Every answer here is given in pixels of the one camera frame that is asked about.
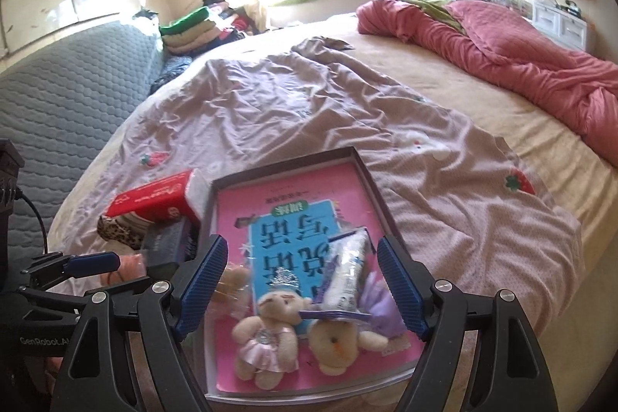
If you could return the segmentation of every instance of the blue gripper pad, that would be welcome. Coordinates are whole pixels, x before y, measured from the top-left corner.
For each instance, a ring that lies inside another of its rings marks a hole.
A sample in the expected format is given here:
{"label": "blue gripper pad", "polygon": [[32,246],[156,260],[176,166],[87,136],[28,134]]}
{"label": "blue gripper pad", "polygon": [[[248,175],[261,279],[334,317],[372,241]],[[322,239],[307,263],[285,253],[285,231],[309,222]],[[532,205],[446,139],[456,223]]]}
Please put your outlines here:
{"label": "blue gripper pad", "polygon": [[406,328],[423,339],[429,330],[423,315],[423,298],[385,238],[378,242],[378,264]]}
{"label": "blue gripper pad", "polygon": [[73,257],[64,264],[64,273],[73,278],[85,278],[106,272],[117,271],[120,257],[114,252],[102,252]]}
{"label": "blue gripper pad", "polygon": [[228,243],[219,236],[202,259],[180,298],[180,316],[174,326],[174,332],[180,340],[184,340],[200,325],[227,264]]}

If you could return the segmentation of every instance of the metal screw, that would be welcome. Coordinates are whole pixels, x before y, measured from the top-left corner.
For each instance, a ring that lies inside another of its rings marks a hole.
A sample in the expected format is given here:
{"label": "metal screw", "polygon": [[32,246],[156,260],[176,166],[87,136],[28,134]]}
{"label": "metal screw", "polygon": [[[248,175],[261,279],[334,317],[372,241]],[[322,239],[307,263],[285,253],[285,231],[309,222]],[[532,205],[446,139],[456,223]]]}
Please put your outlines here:
{"label": "metal screw", "polygon": [[510,290],[502,290],[500,292],[500,297],[503,301],[512,302],[515,300],[515,294]]}
{"label": "metal screw", "polygon": [[153,285],[153,292],[155,293],[163,293],[166,292],[169,288],[169,283],[166,281],[157,281]]}
{"label": "metal screw", "polygon": [[438,280],[436,281],[436,289],[440,292],[450,292],[453,289],[453,284],[450,281]]}
{"label": "metal screw", "polygon": [[107,295],[105,294],[105,292],[96,292],[92,296],[92,301],[95,304],[101,304],[106,298],[107,298]]}

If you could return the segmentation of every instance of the green folded blanket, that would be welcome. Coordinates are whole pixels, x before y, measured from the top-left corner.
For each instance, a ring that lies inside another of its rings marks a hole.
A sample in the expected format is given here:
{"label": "green folded blanket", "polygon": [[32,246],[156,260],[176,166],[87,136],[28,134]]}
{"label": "green folded blanket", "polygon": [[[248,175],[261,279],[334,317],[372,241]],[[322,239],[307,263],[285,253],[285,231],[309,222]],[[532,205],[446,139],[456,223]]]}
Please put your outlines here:
{"label": "green folded blanket", "polygon": [[187,16],[183,16],[166,27],[160,26],[159,32],[162,36],[175,36],[203,22],[208,16],[210,16],[210,11],[204,6],[189,13]]}
{"label": "green folded blanket", "polygon": [[402,0],[408,4],[414,4],[426,15],[431,16],[436,21],[446,23],[448,26],[453,27],[457,32],[465,34],[464,28],[461,24],[444,9],[444,5],[448,4],[447,0]]}

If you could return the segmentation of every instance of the black cable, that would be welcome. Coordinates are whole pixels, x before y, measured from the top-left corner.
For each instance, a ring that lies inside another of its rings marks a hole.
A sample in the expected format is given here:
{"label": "black cable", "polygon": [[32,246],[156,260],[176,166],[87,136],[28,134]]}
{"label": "black cable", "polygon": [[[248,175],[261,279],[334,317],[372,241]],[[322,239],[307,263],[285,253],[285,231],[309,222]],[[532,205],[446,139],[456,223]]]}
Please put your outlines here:
{"label": "black cable", "polygon": [[22,192],[19,187],[15,189],[15,199],[23,199],[26,202],[26,205],[32,208],[32,211],[35,213],[36,218],[39,221],[39,225],[41,226],[42,249],[44,253],[47,253],[47,233],[45,232],[45,224],[42,222],[41,214],[36,209],[35,204]]}

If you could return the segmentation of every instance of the cabinet drawer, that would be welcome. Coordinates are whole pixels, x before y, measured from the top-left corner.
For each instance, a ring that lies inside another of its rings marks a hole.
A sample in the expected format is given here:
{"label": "cabinet drawer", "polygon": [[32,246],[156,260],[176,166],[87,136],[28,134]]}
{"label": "cabinet drawer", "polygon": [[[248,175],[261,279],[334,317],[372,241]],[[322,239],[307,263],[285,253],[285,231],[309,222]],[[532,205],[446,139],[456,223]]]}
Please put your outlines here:
{"label": "cabinet drawer", "polygon": [[558,35],[559,21],[559,13],[547,9],[545,6],[535,6],[533,23],[540,31]]}
{"label": "cabinet drawer", "polygon": [[564,42],[586,49],[586,26],[566,16],[560,17],[560,39]]}

